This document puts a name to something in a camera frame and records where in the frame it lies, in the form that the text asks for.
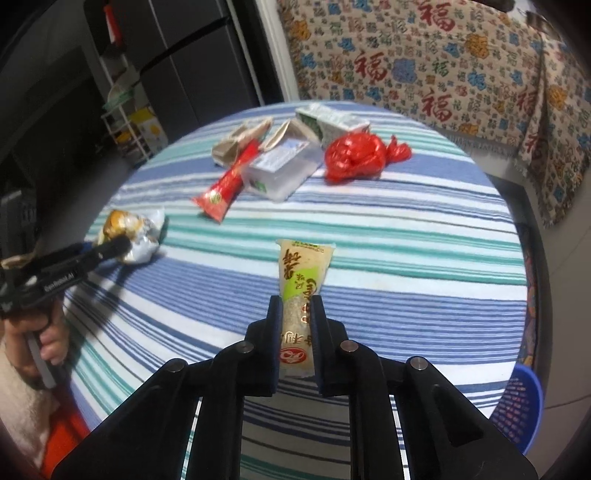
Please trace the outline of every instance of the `red wrapper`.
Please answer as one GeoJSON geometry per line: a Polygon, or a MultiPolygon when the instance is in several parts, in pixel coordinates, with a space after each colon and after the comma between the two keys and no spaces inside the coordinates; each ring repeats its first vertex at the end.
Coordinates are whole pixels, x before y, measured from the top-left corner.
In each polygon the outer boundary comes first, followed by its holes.
{"type": "Polygon", "coordinates": [[[408,144],[399,144],[394,135],[390,145],[386,147],[382,139],[374,134],[346,134],[337,138],[326,149],[326,180],[339,182],[377,176],[388,163],[408,160],[411,155],[408,144]]]}
{"type": "Polygon", "coordinates": [[[257,140],[251,141],[231,166],[230,170],[209,187],[209,190],[199,197],[192,198],[193,203],[199,205],[215,221],[222,223],[234,198],[242,190],[240,169],[259,154],[259,145],[260,143],[257,140]]]}
{"type": "Polygon", "coordinates": [[[386,159],[388,163],[397,163],[400,161],[408,160],[413,154],[407,143],[398,143],[396,137],[392,135],[392,141],[388,145],[388,154],[386,159]]]}

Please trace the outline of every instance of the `green label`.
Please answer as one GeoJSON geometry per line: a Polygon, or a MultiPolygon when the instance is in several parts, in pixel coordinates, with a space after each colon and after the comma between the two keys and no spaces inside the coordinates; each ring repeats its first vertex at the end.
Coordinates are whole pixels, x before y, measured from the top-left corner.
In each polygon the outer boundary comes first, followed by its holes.
{"type": "Polygon", "coordinates": [[[303,295],[307,301],[318,290],[318,267],[294,270],[293,275],[285,282],[283,300],[296,295],[303,295]]]}
{"type": "Polygon", "coordinates": [[[251,187],[257,189],[259,192],[267,193],[267,187],[261,181],[251,180],[251,187]]]}

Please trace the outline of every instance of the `crumpled snack bag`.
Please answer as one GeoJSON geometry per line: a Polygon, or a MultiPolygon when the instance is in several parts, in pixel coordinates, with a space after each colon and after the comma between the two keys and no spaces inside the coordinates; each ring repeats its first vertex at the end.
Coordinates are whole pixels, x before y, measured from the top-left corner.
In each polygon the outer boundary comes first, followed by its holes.
{"type": "Polygon", "coordinates": [[[113,210],[99,231],[95,243],[101,245],[124,234],[131,240],[131,250],[119,260],[125,264],[146,263],[160,246],[164,219],[164,209],[153,210],[145,215],[113,210]]]}
{"type": "Polygon", "coordinates": [[[314,375],[310,299],[320,291],[334,245],[314,245],[295,240],[278,240],[279,285],[283,299],[280,376],[314,375]]]}

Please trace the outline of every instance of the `striped tablecloth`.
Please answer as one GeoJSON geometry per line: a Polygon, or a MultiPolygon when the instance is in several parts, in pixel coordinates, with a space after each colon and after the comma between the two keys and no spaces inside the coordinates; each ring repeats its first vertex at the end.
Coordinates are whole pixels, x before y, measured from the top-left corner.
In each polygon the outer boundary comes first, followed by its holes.
{"type": "MultiPolygon", "coordinates": [[[[278,293],[278,238],[334,242],[322,288],[329,316],[379,355],[425,356],[490,416],[517,358],[527,298],[505,202],[438,133],[382,109],[331,105],[369,119],[384,141],[396,134],[412,159],[344,186],[325,185],[321,169],[281,204],[242,193],[218,225],[190,201],[222,174],[211,147],[247,119],[273,115],[278,125],[294,115],[296,104],[272,105],[184,137],[105,206],[90,238],[113,208],[164,206],[169,224],[154,262],[106,264],[68,293],[73,390],[90,428],[166,360],[211,358],[265,316],[278,293]]],[[[347,404],[321,399],[306,380],[247,399],[241,477],[349,478],[347,404]]]]}

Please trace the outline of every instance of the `plastic box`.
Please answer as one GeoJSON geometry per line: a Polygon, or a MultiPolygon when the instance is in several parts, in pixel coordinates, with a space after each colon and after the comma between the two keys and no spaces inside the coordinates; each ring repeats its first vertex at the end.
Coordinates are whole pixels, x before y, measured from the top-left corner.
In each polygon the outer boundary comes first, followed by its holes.
{"type": "Polygon", "coordinates": [[[283,202],[310,177],[324,161],[324,152],[307,140],[286,138],[262,153],[241,171],[250,192],[273,202],[283,202]]]}

